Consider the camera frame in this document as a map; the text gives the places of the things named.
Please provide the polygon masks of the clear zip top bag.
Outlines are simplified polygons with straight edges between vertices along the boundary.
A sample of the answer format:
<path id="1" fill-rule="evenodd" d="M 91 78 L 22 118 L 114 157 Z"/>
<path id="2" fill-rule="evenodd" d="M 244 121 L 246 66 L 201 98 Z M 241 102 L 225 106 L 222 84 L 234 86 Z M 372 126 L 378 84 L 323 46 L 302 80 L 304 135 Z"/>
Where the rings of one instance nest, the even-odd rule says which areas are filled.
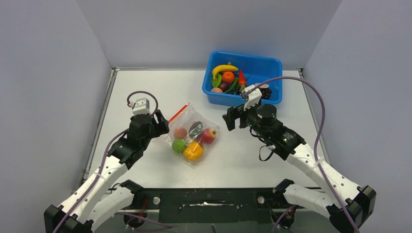
<path id="1" fill-rule="evenodd" d="M 190 103 L 168 121 L 165 145 L 182 161 L 198 166 L 218 141 L 220 127 L 204 118 Z"/>

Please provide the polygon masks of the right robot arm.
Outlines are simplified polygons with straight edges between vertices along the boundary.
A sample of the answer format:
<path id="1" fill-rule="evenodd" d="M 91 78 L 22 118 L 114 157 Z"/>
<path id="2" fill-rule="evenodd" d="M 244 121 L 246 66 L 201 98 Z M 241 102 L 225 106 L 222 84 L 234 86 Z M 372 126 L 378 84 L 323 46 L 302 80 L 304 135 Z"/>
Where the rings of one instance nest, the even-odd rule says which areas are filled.
<path id="1" fill-rule="evenodd" d="M 274 190 L 273 200 L 279 207 L 288 204 L 304 207 L 325 218 L 341 233 L 353 233 L 373 213 L 376 191 L 361 187 L 340 174 L 324 158 L 316 157 L 312 147 L 292 129 L 277 119 L 277 108 L 260 104 L 245 109 L 243 105 L 230 107 L 223 119 L 229 131 L 239 128 L 254 131 L 253 137 L 270 147 L 271 153 L 301 170 L 315 182 L 321 192 L 284 179 Z"/>

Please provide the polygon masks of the yellow toy bell pepper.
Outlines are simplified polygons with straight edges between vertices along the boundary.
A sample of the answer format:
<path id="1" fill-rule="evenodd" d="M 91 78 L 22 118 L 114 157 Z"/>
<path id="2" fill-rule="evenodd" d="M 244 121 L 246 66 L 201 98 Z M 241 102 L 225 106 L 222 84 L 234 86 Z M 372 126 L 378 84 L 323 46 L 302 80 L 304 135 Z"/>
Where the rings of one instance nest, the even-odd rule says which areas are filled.
<path id="1" fill-rule="evenodd" d="M 189 161 L 196 161 L 202 158 L 204 149 L 198 142 L 191 142 L 183 151 L 184 157 Z"/>

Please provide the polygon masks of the toy peach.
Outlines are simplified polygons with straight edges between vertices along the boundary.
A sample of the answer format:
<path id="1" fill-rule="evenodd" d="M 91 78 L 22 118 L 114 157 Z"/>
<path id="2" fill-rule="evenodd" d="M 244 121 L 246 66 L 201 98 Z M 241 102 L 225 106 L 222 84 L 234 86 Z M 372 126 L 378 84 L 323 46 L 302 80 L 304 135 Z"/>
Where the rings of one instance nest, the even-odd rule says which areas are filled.
<path id="1" fill-rule="evenodd" d="M 188 132 L 185 128 L 177 128 L 173 132 L 175 139 L 184 139 L 188 135 Z"/>

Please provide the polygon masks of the green toy lime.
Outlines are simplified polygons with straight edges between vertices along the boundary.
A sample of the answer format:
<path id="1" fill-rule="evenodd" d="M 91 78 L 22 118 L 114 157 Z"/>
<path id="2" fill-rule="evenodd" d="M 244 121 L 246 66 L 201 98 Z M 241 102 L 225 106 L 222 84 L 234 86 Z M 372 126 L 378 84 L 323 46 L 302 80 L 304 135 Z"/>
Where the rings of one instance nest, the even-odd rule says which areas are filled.
<path id="1" fill-rule="evenodd" d="M 171 148 L 175 153 L 182 154 L 187 145 L 188 143 L 186 140 L 177 138 L 172 142 Z"/>

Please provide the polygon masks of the toy avocado half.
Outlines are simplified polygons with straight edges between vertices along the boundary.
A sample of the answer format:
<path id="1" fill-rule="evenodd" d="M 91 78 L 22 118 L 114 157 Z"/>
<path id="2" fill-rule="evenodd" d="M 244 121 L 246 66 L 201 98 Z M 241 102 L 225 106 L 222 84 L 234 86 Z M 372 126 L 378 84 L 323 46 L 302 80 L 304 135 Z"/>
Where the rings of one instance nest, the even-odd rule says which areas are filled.
<path id="1" fill-rule="evenodd" d="M 203 123 L 201 121 L 196 121 L 189 128 L 189 137 L 197 138 L 203 132 L 203 130 Z"/>

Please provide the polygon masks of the red toy apple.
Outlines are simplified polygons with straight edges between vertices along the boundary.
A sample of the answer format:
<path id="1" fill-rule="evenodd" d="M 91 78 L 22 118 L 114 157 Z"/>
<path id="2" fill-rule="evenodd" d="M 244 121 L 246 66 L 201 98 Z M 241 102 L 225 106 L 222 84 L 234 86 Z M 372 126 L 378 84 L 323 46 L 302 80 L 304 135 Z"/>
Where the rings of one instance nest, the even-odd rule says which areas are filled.
<path id="1" fill-rule="evenodd" d="M 214 129 L 206 128 L 201 133 L 201 141 L 205 144 L 212 144 L 217 137 L 217 131 Z"/>

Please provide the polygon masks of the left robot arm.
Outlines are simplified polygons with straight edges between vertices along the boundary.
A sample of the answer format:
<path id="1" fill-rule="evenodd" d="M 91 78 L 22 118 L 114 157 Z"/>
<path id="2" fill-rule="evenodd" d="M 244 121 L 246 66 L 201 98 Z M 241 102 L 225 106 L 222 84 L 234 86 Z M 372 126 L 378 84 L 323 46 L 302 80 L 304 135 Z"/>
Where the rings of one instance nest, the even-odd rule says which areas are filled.
<path id="1" fill-rule="evenodd" d="M 131 180 L 106 196 L 106 191 L 139 160 L 150 141 L 169 132 L 160 110 L 131 117 L 129 129 L 110 143 L 101 165 L 69 198 L 44 212 L 48 233 L 92 233 L 115 213 L 132 204 L 141 187 Z"/>

